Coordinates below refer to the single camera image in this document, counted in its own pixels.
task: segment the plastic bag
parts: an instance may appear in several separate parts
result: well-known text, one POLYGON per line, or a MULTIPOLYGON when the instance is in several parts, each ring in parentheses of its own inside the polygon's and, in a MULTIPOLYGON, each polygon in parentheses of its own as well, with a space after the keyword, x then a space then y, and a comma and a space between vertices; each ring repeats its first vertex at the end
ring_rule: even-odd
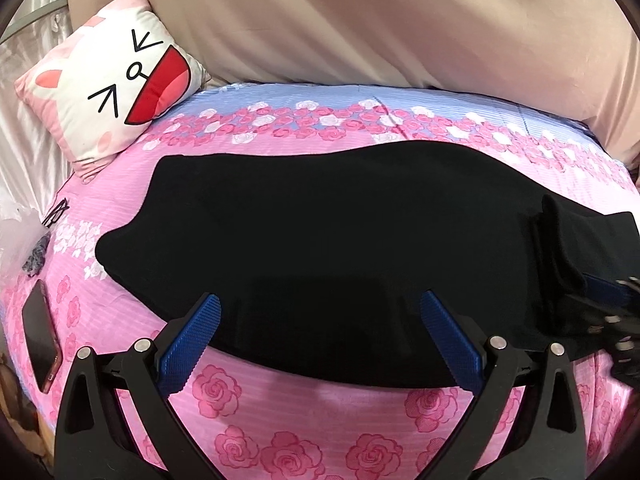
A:
POLYGON ((37 210, 21 206, 0 192, 0 290, 13 283, 48 231, 37 210))

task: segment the mattress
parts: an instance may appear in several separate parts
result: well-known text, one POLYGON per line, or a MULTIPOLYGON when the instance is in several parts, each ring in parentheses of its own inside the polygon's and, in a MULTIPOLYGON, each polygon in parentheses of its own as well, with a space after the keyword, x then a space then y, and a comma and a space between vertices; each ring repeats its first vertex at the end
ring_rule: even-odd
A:
MULTIPOLYGON (((508 102, 367 86, 236 84, 201 92, 155 121, 91 183, 72 177, 58 192, 70 209, 56 227, 41 277, 64 362, 46 396, 34 382, 20 316, 33 279, 21 276, 2 292, 10 352, 39 412, 55 426, 81 346, 123 351, 164 325, 110 279, 94 254, 102 234, 139 210, 162 156, 299 155, 420 140, 468 146, 601 213, 629 210, 640 218, 640 196, 623 164, 586 127, 508 102)), ((627 387, 609 378, 609 367, 606 354, 575 363, 590 470, 609 452, 629 396, 627 387)), ((160 464, 129 394, 119 396, 143 456, 160 464)), ((521 398, 515 388, 481 463, 498 456, 521 398)), ((412 478, 440 449, 471 399, 459 388, 403 390, 313 380, 213 348, 206 349, 184 390, 170 397, 196 442, 230 480, 412 478), (372 449, 373 462, 366 460, 372 449), (283 463, 297 466, 282 469, 283 463)))

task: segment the red open mouth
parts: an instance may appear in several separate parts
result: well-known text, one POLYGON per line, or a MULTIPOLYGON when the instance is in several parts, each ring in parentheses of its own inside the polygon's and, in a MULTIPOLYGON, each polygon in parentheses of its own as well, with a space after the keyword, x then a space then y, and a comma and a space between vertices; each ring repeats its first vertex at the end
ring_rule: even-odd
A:
POLYGON ((145 81, 124 123, 138 125, 150 122, 175 105, 190 83, 191 70, 187 60, 173 45, 169 46, 145 81))

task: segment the white satin curtain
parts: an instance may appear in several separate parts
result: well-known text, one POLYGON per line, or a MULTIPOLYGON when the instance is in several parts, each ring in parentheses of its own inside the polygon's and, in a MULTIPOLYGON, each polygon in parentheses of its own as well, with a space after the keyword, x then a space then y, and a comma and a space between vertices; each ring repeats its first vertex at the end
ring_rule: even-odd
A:
MULTIPOLYGON (((53 1, 25 0, 12 21, 53 1)), ((35 208, 41 217, 71 171, 51 135, 16 96, 14 81, 71 31, 65 8, 0 45, 0 201, 35 208)))

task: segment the black drawn eyes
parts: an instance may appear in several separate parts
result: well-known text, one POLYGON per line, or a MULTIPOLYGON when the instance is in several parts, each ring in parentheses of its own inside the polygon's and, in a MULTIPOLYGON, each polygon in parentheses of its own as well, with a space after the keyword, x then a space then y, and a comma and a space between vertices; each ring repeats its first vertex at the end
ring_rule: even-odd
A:
MULTIPOLYGON (((131 39, 133 40, 133 51, 140 52, 141 50, 145 50, 146 48, 150 48, 152 46, 156 46, 164 43, 164 41, 156 41, 155 43, 149 43, 148 45, 145 45, 144 44, 145 40, 148 37, 149 37, 149 32, 147 32, 142 37, 140 42, 138 42, 138 38, 136 37, 136 30, 132 28, 131 39)), ((137 77, 142 77, 145 80, 149 79, 148 75, 142 73, 142 63, 140 63, 139 61, 135 61, 131 63, 129 65, 129 68, 127 68, 127 79, 129 81, 133 81, 137 77)), ((107 104, 107 101, 109 100, 109 98, 113 96, 113 116, 117 119, 118 118, 118 93, 116 90, 116 83, 110 84, 109 86, 103 88, 102 90, 98 90, 97 92, 91 94, 87 99, 89 100, 93 99, 94 97, 98 97, 98 95, 103 94, 105 92, 106 92, 106 95, 102 100, 102 104, 100 104, 100 108, 98 108, 98 113, 102 112, 102 110, 104 109, 104 105, 107 104)))
POLYGON ((100 108, 98 108, 98 113, 102 111, 102 109, 104 108, 104 105, 107 104, 109 97, 113 95, 113 115, 117 119, 118 118, 118 96, 116 94, 116 83, 109 85, 107 86, 107 88, 103 88, 102 90, 98 90, 95 94, 91 94, 87 99, 93 99, 94 97, 97 97, 98 95, 104 92, 107 92, 107 95, 105 95, 104 101, 102 101, 100 108))

